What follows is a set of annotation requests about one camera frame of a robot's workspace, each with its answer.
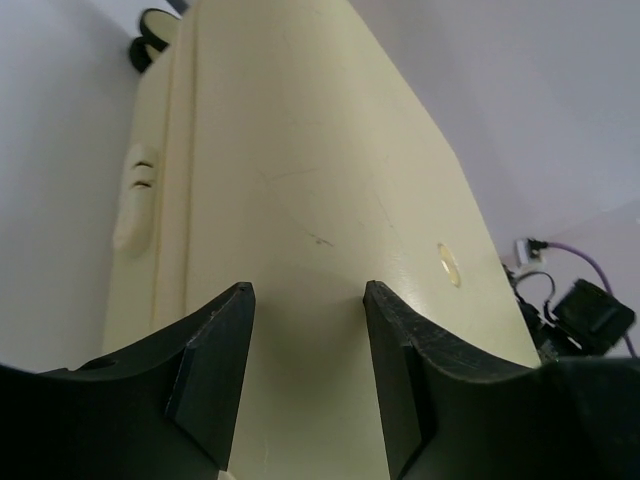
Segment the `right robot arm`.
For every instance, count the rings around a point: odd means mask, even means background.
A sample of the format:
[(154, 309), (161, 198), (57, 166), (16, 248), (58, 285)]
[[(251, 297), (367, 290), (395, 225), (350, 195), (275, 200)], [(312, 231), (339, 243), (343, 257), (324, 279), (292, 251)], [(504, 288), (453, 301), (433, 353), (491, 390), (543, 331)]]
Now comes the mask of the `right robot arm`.
[(526, 301), (520, 285), (540, 271), (514, 274), (505, 270), (540, 360), (563, 357), (593, 357), (608, 353), (636, 322), (635, 312), (610, 293), (583, 279), (574, 282), (557, 304), (552, 300), (556, 283), (538, 309)]

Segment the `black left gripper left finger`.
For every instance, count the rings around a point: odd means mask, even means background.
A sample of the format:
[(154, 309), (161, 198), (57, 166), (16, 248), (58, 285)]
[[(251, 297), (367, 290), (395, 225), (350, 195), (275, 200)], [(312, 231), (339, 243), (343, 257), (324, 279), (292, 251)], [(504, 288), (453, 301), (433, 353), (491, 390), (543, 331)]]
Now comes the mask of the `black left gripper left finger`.
[(215, 479), (229, 467), (255, 315), (238, 283), (75, 370), (1, 370), (5, 479)]

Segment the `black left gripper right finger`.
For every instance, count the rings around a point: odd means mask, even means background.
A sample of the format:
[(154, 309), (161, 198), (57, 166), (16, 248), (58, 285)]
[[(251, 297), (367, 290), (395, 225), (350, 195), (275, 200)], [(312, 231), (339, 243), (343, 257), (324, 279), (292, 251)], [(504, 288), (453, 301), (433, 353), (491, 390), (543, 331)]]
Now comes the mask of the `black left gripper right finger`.
[(528, 368), (414, 311), (385, 283), (363, 298), (394, 479), (635, 479), (639, 362)]

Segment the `yellow hard-shell suitcase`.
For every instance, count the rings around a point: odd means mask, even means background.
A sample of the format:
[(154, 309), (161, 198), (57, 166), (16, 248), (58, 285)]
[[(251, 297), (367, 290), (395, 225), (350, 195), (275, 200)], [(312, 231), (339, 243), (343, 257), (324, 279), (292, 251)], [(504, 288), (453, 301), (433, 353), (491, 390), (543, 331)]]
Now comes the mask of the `yellow hard-shell suitcase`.
[(238, 282), (239, 479), (389, 475), (362, 298), (538, 356), (461, 165), (346, 1), (198, 1), (139, 82), (105, 352)]

